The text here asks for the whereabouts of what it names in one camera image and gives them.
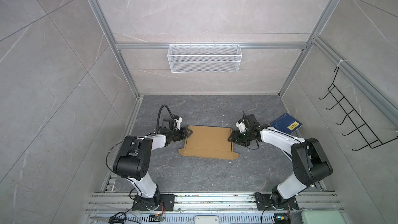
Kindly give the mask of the brown cardboard box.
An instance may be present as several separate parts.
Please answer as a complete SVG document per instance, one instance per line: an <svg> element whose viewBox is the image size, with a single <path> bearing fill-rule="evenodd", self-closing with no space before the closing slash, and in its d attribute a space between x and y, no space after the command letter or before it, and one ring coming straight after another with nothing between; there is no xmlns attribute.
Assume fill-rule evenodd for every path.
<svg viewBox="0 0 398 224"><path fill-rule="evenodd" d="M186 139L184 148L178 153L185 157L235 160L239 154L234 152L233 143L228 141L231 128L189 125L192 134Z"/></svg>

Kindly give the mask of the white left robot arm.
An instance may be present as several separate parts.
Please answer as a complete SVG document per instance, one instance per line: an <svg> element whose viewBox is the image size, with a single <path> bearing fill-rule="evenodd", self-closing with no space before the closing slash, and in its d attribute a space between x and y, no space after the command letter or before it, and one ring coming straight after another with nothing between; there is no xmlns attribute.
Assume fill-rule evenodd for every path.
<svg viewBox="0 0 398 224"><path fill-rule="evenodd" d="M152 151L171 142L185 140L192 131L181 126L182 118L164 119L155 133L146 136L126 136L113 165L115 174L127 179L144 199L155 199L158 186L148 174Z"/></svg>

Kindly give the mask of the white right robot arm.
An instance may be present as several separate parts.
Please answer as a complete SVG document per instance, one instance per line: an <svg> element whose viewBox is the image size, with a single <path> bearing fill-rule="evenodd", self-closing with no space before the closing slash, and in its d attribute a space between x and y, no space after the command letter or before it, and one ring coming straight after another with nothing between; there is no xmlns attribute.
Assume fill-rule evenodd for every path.
<svg viewBox="0 0 398 224"><path fill-rule="evenodd" d="M315 182L333 173L332 165L317 139L299 138L279 131L269 124L261 126L253 114L236 123L228 141L248 147L252 141L273 145L291 156L293 173L272 189L271 202L280 208Z"/></svg>

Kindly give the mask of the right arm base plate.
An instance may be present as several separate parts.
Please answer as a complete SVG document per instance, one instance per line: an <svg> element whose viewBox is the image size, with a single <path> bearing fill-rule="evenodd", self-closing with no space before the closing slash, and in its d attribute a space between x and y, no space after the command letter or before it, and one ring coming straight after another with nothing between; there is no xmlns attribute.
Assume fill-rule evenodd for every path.
<svg viewBox="0 0 398 224"><path fill-rule="evenodd" d="M290 209L299 210L299 206L295 197L284 199L277 193L273 192L271 194L262 194L259 192L254 193L255 204L257 209L260 211L266 210L277 210L277 211L287 211Z"/></svg>

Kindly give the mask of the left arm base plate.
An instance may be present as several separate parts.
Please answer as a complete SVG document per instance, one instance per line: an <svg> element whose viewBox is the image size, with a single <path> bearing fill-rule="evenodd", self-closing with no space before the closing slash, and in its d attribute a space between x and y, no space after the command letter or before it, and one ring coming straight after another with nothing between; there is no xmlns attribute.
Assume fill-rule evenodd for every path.
<svg viewBox="0 0 398 224"><path fill-rule="evenodd" d="M155 195L153 198L143 198L138 194L135 195L133 200L134 211L172 211L175 204L175 195L160 194Z"/></svg>

